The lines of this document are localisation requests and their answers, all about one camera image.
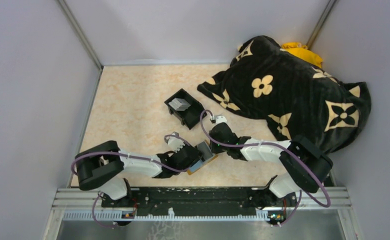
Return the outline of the black plastic card box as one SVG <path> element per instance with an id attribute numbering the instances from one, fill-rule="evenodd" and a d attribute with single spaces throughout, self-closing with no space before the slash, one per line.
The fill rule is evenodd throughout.
<path id="1" fill-rule="evenodd" d="M 164 104 L 167 106 L 168 112 L 189 130 L 192 130 L 200 122 L 200 117 L 205 110 L 203 105 L 183 88 L 165 100 Z"/>

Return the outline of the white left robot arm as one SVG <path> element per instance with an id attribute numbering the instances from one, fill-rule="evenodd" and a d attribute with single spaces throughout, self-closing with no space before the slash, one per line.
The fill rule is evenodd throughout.
<path id="1" fill-rule="evenodd" d="M 70 166 L 82 191 L 97 190 L 121 207 L 132 203 L 133 193 L 122 173 L 168 179 L 187 172 L 202 159 L 203 153 L 180 137 L 167 135 L 168 152 L 142 155 L 121 150 L 114 140 L 77 154 Z"/>

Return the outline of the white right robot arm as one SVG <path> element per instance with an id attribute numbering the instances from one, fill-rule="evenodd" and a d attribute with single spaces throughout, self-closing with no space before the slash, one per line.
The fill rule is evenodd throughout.
<path id="1" fill-rule="evenodd" d="M 213 153 L 226 153 L 241 161 L 264 161 L 280 164 L 286 173 L 267 185 L 264 199 L 278 206 L 288 194 L 303 190 L 316 193 L 333 167 L 332 160 L 306 137 L 293 140 L 264 141 L 250 136 L 237 136 L 225 122 L 217 122 L 208 132 Z"/>

